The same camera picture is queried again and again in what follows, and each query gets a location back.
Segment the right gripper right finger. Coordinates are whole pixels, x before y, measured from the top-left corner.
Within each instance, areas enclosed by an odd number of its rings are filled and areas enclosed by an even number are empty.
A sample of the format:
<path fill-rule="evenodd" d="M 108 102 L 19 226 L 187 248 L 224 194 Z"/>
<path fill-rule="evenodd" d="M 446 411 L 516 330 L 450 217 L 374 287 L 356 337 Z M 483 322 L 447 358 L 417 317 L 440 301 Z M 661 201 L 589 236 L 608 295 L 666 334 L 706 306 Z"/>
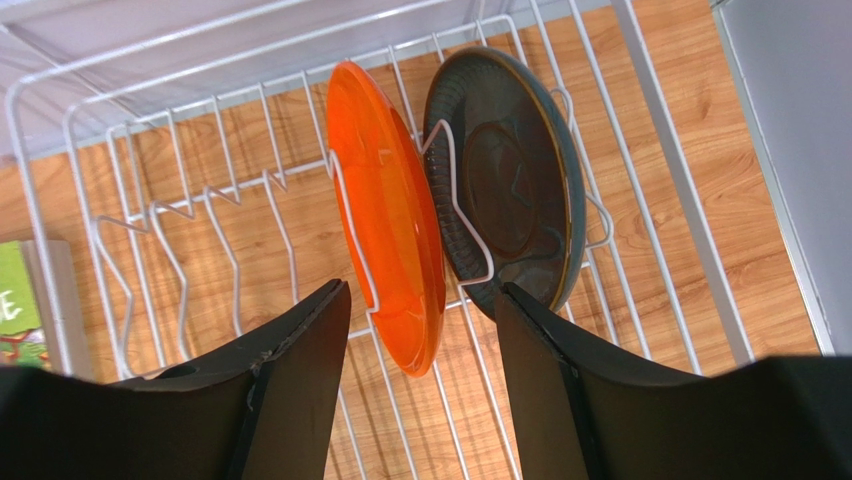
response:
<path fill-rule="evenodd" d="M 847 479 L 851 360 L 704 377 L 644 359 L 507 283 L 496 325 L 527 479 Z"/>

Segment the orange plate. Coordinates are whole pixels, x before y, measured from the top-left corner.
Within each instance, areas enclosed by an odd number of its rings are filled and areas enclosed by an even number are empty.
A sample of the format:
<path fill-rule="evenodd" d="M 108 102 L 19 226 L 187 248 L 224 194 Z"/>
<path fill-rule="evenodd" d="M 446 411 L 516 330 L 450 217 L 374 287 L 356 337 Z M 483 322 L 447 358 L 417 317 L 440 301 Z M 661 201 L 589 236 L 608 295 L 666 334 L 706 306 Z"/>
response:
<path fill-rule="evenodd" d="M 446 305 L 442 240 L 421 157 L 400 114 L 351 61 L 328 84 L 329 146 L 346 186 L 338 208 L 356 277 L 381 340 L 407 375 L 425 375 Z"/>

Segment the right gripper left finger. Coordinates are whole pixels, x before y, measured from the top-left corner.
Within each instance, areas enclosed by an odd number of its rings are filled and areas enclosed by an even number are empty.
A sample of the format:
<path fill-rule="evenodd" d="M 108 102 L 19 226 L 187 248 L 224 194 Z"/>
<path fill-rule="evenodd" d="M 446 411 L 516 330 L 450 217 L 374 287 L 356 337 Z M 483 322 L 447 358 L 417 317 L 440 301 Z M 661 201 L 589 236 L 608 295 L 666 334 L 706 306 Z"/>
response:
<path fill-rule="evenodd" d="M 5 479 L 320 479 L 351 319 L 334 279 L 152 379 L 1 371 Z"/>

